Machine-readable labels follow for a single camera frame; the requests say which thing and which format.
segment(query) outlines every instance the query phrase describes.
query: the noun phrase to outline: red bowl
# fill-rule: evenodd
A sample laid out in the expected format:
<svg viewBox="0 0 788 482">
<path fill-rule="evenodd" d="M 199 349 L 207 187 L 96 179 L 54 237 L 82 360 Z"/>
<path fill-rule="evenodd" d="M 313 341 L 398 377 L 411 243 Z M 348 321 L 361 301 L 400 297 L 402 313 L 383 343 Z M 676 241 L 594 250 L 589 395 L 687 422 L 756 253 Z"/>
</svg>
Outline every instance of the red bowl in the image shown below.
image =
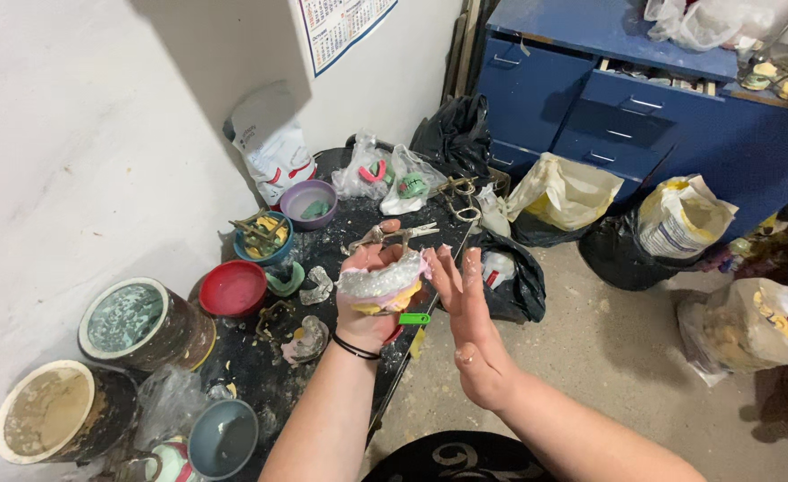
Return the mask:
<svg viewBox="0 0 788 482">
<path fill-rule="evenodd" d="M 263 306 L 265 297 L 266 273 L 245 260 L 216 266 L 200 286 L 200 305 L 218 316 L 248 316 Z"/>
</svg>

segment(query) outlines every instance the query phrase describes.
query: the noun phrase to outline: blue bowl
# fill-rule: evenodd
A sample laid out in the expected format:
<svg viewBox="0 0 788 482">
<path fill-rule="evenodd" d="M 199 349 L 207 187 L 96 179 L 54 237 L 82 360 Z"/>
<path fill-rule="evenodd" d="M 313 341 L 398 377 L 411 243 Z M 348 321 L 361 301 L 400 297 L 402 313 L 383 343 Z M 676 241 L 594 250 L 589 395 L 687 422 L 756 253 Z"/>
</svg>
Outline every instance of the blue bowl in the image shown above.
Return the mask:
<svg viewBox="0 0 788 482">
<path fill-rule="evenodd" d="M 236 251 L 236 255 L 239 258 L 242 258 L 246 261 L 255 262 L 260 266 L 271 266 L 273 264 L 277 264 L 284 260 L 289 254 L 289 251 L 292 249 L 292 221 L 289 218 L 281 213 L 276 211 L 269 211 L 266 215 L 275 218 L 277 220 L 287 220 L 287 229 L 289 233 L 287 234 L 287 242 L 284 243 L 283 246 L 274 253 L 270 254 L 268 257 L 254 259 L 248 256 L 248 253 L 245 251 L 245 234 L 239 230 L 236 230 L 236 238 L 233 240 L 233 250 Z"/>
</svg>

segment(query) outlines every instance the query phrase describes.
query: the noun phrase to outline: rubber bowl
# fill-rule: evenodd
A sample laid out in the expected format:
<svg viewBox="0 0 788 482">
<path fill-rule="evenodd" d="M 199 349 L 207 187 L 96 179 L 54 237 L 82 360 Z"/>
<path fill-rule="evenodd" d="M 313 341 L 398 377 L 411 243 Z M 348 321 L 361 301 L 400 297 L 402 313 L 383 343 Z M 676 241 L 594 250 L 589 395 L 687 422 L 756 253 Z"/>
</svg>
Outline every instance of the rubber bowl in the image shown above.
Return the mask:
<svg viewBox="0 0 788 482">
<path fill-rule="evenodd" d="M 242 400 L 221 400 L 207 408 L 188 437 L 188 460 L 207 480 L 223 480 L 248 463 L 257 447 L 259 422 Z"/>
<path fill-rule="evenodd" d="M 215 267 L 200 286 L 200 305 L 217 316 L 247 316 L 263 306 L 266 273 L 256 263 L 228 261 Z"/>
<path fill-rule="evenodd" d="M 315 201 L 329 203 L 331 209 L 322 216 L 303 220 L 302 213 Z M 319 179 L 296 183 L 281 196 L 281 211 L 300 229 L 313 231 L 329 224 L 337 211 L 337 193 L 334 186 Z"/>
<path fill-rule="evenodd" d="M 275 218 L 277 220 L 287 220 L 287 242 L 284 243 L 283 246 L 274 253 L 270 254 L 268 257 L 254 259 L 248 256 L 248 253 L 245 251 L 245 234 L 241 231 L 236 231 L 236 238 L 233 240 L 233 250 L 236 251 L 236 256 L 239 258 L 244 259 L 245 261 L 255 262 L 260 266 L 271 266 L 273 264 L 277 264 L 284 260 L 289 254 L 289 251 L 292 249 L 292 221 L 289 218 L 277 211 L 269 211 L 267 213 L 268 216 Z"/>
</svg>

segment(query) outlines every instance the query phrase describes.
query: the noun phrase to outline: purple bowl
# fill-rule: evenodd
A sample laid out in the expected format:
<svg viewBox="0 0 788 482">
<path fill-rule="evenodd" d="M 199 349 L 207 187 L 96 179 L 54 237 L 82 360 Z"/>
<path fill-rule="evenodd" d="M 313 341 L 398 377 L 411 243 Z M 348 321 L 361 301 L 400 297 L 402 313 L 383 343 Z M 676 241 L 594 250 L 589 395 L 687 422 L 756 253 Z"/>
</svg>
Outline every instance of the purple bowl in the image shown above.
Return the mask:
<svg viewBox="0 0 788 482">
<path fill-rule="evenodd" d="M 331 206 L 329 212 L 318 218 L 303 220 L 302 213 L 315 201 L 329 203 Z M 336 211 L 337 193 L 335 193 L 335 188 L 319 179 L 297 183 L 284 191 L 281 196 L 281 213 L 290 218 L 292 224 L 305 231 L 313 231 L 329 224 L 334 219 Z"/>
</svg>

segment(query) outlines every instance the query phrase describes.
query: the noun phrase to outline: black hair tie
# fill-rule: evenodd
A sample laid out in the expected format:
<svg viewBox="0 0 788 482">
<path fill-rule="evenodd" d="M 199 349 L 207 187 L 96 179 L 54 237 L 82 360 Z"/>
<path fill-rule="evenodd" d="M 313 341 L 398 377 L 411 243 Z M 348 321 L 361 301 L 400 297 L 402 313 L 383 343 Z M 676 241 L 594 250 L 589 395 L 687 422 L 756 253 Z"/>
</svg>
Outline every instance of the black hair tie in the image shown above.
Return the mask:
<svg viewBox="0 0 788 482">
<path fill-rule="evenodd" d="M 367 350 L 362 350 L 357 346 L 346 343 L 340 336 L 337 336 L 336 333 L 331 334 L 331 339 L 334 340 L 336 344 L 340 345 L 341 348 L 359 358 L 364 358 L 365 360 L 378 360 L 382 357 L 379 353 L 368 352 Z"/>
</svg>

